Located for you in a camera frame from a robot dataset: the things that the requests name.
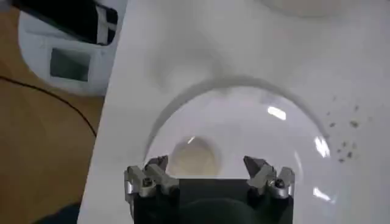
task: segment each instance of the screw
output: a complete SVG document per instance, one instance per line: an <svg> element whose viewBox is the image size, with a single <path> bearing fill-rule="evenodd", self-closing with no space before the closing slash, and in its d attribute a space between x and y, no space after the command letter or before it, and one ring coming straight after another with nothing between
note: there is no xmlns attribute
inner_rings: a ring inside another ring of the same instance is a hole
<svg viewBox="0 0 390 224"><path fill-rule="evenodd" d="M150 187L152 185L153 181L150 177L147 177L142 180L142 187Z"/></svg>
<svg viewBox="0 0 390 224"><path fill-rule="evenodd" d="M282 179L276 179L275 180L275 187L283 189L285 188L285 182Z"/></svg>

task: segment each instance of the white device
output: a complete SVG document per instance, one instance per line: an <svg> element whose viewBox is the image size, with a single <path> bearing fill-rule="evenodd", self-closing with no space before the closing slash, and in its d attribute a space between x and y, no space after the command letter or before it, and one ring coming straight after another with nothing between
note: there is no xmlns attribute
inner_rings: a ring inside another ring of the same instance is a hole
<svg viewBox="0 0 390 224"><path fill-rule="evenodd" d="M118 13L116 34L108 46L81 42L21 12L18 28L21 54L40 79L74 94L105 95L127 1L103 0L99 3Z"/></svg>

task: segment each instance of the white table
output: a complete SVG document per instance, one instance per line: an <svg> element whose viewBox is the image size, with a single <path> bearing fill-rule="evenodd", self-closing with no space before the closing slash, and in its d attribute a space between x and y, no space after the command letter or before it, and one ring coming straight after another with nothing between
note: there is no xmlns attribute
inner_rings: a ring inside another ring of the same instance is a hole
<svg viewBox="0 0 390 224"><path fill-rule="evenodd" d="M131 223L123 171L143 163L161 111L190 86L230 75L283 89L322 125L334 158L345 158L340 172L353 173L340 183L352 185L343 196L352 206L340 205L338 223L388 223L389 24L385 0L323 19L284 16L257 0L130 1L79 223Z"/></svg>

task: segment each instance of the circular opening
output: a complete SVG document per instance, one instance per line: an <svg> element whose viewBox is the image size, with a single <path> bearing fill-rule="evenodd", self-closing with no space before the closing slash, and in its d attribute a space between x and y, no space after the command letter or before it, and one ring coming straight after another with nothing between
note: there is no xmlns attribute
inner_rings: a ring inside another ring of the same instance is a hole
<svg viewBox="0 0 390 224"><path fill-rule="evenodd" d="M169 157L170 175L217 176L220 170L216 150L204 138L186 138L175 146Z"/></svg>

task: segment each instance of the black cable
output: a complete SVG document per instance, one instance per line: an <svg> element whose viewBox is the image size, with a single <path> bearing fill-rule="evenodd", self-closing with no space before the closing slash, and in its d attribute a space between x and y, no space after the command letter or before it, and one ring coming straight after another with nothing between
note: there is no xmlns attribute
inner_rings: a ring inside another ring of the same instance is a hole
<svg viewBox="0 0 390 224"><path fill-rule="evenodd" d="M45 93L53 98L56 98L57 100L65 103L67 106L69 106L70 108L72 108L74 111L76 111L81 117L82 119L85 121L85 123L87 123L87 125L89 126L90 130L92 131L92 134L96 137L96 131L93 129L91 123L88 121L88 119L84 116L83 113L81 113L81 111L79 111L79 109L77 109L75 106L71 105L71 103L69 103L68 101L66 101L65 99L62 99L60 96L54 94L54 93L51 93L43 88L40 88L40 87L37 87L37 86L33 86L33 85L30 85L30 84L26 84L26 83L22 83L22 82L19 82L19 81L16 81L14 79L10 79L10 78L7 78L7 77L4 77L4 76L0 76L0 80L3 80L3 81L6 81L6 82L10 82L12 84L15 84L15 85L19 85L19 86L23 86L23 87L27 87L27 88L30 88L30 89L34 89L34 90L37 90L41 93Z"/></svg>

